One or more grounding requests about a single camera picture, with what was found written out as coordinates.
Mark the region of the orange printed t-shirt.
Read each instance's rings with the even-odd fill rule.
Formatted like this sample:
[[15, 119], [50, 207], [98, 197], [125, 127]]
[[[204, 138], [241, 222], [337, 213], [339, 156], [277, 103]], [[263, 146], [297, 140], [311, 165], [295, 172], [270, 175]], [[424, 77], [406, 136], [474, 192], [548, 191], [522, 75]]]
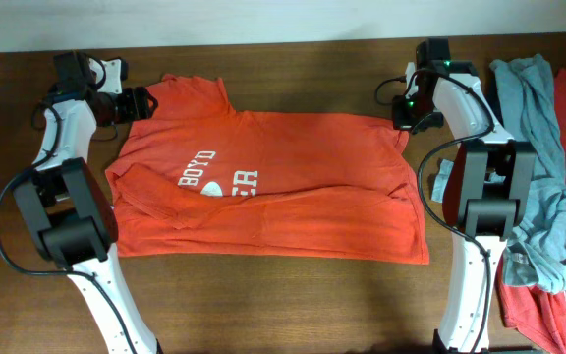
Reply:
[[123, 257], [237, 254], [425, 265], [408, 135], [348, 113], [235, 109], [221, 80], [166, 75], [106, 169]]

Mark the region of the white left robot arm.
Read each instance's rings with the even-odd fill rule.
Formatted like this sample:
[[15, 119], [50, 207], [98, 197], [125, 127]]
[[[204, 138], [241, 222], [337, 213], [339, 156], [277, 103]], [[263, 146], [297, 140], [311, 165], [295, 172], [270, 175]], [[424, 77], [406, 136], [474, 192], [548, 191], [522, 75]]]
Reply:
[[52, 93], [38, 106], [45, 117], [41, 150], [9, 186], [39, 255], [83, 296], [110, 353], [159, 353], [117, 255], [112, 205], [87, 164], [95, 130], [151, 117], [157, 100], [146, 88], [120, 94]]

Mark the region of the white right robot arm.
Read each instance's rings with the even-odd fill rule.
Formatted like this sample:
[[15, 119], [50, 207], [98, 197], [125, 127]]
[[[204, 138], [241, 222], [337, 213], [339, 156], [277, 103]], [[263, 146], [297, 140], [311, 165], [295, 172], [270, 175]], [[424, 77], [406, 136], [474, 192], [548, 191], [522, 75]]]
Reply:
[[404, 80], [405, 92], [392, 102], [396, 128], [416, 133], [441, 116], [453, 138], [431, 153], [458, 149], [442, 213], [432, 216], [451, 233], [452, 264], [448, 302], [431, 349], [486, 353], [495, 274], [507, 240], [525, 214], [536, 152], [499, 123], [471, 63], [409, 63]]

